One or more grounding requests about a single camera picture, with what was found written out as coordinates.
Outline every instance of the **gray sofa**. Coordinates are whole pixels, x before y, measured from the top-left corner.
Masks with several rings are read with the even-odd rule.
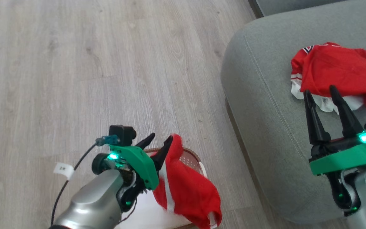
[[[366,0],[256,19],[231,39],[221,71],[228,104],[263,193],[277,212],[297,223],[342,215],[327,179],[311,174],[304,103],[290,93],[292,57],[301,48],[325,42],[366,49]],[[341,137],[337,114],[318,113],[333,139]],[[365,123],[365,108],[355,114]]]

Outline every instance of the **thin black wire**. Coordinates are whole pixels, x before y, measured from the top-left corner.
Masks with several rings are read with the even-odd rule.
[[[135,207],[136,207],[136,204],[137,204],[137,203],[138,203],[138,199],[135,199],[135,205],[133,206],[132,212],[131,212],[131,213],[129,213],[129,215],[128,215],[125,219],[123,219],[123,220],[121,220],[120,222],[118,222],[116,226],[118,226],[118,224],[120,224],[120,223],[124,222],[125,220],[127,220],[127,219],[129,218],[129,216],[131,216],[131,215],[132,215],[132,213],[135,211]]]
[[[85,153],[83,156],[81,156],[80,160],[78,160],[76,166],[74,167],[74,170],[77,169],[77,167],[80,165],[81,161],[87,156],[88,153],[90,153],[90,151],[97,145],[97,142],[94,143],[94,145],[92,145]],[[68,184],[69,180],[67,180],[64,184],[63,187],[61,187],[60,192],[57,195],[56,201],[55,201],[55,205],[53,206],[53,210],[52,210],[52,219],[51,219],[51,226],[53,226],[53,222],[55,220],[55,211],[56,211],[56,207],[57,207],[57,203],[58,200],[60,199],[61,194],[64,191],[64,188],[66,188],[67,184]]]

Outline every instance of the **wooden floor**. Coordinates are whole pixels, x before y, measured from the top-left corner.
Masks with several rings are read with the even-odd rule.
[[[253,19],[247,0],[0,0],[0,229],[48,228],[65,180],[55,163],[74,165],[110,124],[157,133],[153,147],[180,134],[219,189],[221,228],[342,227],[285,221],[253,182],[219,80],[229,39]]]

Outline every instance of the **gray fabric upholstery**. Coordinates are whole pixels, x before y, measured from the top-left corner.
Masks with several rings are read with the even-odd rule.
[[[343,0],[255,0],[263,16],[335,3]]]
[[[230,41],[221,81],[269,203],[286,219],[316,223],[341,216],[327,179],[311,174],[303,100],[290,93],[290,60],[303,47],[336,42],[366,49],[366,0],[281,13],[250,22]],[[318,110],[341,137],[336,113]],[[366,121],[366,109],[356,112]]]

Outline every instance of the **white cloth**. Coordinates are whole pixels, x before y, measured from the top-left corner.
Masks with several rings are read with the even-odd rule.
[[[298,100],[303,100],[303,93],[300,92],[300,88],[302,87],[302,76],[300,74],[292,75],[292,95],[295,96]],[[323,97],[320,95],[312,94],[313,99],[320,110],[324,112],[332,112],[333,110],[339,115],[337,106],[333,103],[333,100],[329,97]],[[351,110],[357,110],[363,105],[363,97],[362,96],[344,96],[343,99],[346,101]]]

